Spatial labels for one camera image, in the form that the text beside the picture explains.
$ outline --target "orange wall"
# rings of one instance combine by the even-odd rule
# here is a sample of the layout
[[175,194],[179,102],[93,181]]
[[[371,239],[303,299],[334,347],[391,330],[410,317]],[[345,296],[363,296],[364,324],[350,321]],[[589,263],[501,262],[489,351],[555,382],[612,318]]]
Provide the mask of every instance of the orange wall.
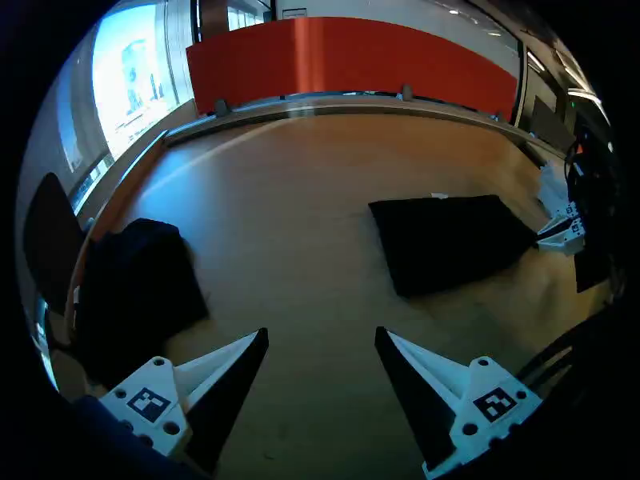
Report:
[[359,18],[296,18],[241,28],[186,50],[198,112],[285,94],[380,90],[510,119],[517,80],[444,38]]

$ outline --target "white object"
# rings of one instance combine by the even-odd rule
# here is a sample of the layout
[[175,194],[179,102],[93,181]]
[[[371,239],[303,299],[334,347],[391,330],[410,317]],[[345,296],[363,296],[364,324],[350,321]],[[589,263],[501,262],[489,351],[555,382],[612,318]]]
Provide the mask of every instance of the white object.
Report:
[[157,452],[188,461],[183,451],[192,432],[186,414],[238,360],[257,333],[180,366],[154,357],[100,402]]
[[561,232],[538,240],[540,251],[562,252],[565,255],[574,255],[580,252],[585,245],[585,228],[580,219],[580,214],[574,202],[570,202],[564,208],[557,210],[554,217],[538,232],[545,232],[555,228],[558,224],[571,220],[571,224]]
[[540,171],[538,200],[542,202],[550,216],[569,203],[569,190],[564,172],[552,162],[547,163]]
[[479,457],[492,440],[507,437],[513,425],[522,423],[542,403],[489,357],[476,358],[464,366],[388,334],[402,356],[455,413],[450,438],[456,450],[432,470],[422,464],[429,480]]

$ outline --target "window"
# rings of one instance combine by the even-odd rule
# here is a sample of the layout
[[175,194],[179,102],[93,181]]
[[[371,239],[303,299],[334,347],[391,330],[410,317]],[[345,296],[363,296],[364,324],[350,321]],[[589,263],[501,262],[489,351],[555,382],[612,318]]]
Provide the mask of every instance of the window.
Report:
[[252,13],[241,10],[239,8],[227,7],[226,14],[229,20],[229,31],[243,28],[244,26],[259,25],[264,23],[262,15],[264,11]]
[[170,79],[158,63],[156,5],[121,10],[102,20],[94,46],[96,107],[115,160],[175,105]]

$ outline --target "black chair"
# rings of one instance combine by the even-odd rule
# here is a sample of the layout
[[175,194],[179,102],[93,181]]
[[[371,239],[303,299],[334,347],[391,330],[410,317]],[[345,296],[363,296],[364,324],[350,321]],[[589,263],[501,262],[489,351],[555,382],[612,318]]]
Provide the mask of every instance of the black chair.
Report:
[[39,293],[60,315],[84,239],[58,177],[47,174],[29,205],[22,249]]

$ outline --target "ceiling light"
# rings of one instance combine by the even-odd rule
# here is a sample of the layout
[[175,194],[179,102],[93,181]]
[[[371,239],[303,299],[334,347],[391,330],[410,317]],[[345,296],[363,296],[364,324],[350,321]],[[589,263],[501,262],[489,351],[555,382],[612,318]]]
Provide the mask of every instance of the ceiling light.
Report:
[[565,70],[566,72],[569,74],[569,76],[572,77],[573,80],[575,80],[575,82],[580,85],[584,90],[591,92],[591,88],[589,88],[589,86],[586,84],[586,82],[584,80],[582,80],[580,78],[580,75],[576,74],[571,68],[569,68],[568,66],[565,66]]
[[526,63],[536,74],[541,74],[540,69],[535,65],[535,63],[527,62]]
[[579,88],[569,88],[567,93],[572,97],[582,97],[591,100],[596,105],[598,110],[600,110],[600,113],[605,118],[606,122],[611,125],[611,122],[609,122],[609,118],[606,116],[605,109],[602,107],[602,101],[600,100],[600,98],[596,97],[595,94],[592,94],[591,92],[585,90],[580,90]]
[[531,52],[526,52],[526,56],[527,56],[527,57],[529,57],[529,58],[531,58],[531,61],[532,61],[533,63],[535,63],[535,64],[538,66],[538,68],[539,68],[540,70],[545,71],[545,67],[540,63],[540,60],[538,60],[538,59],[534,56],[534,54],[532,54]]
[[586,90],[580,90],[578,88],[569,88],[567,93],[572,97],[582,97],[582,98],[587,98],[588,100],[591,100],[594,103],[602,103],[600,101],[600,98],[598,98],[595,94],[592,94],[591,92],[587,92]]

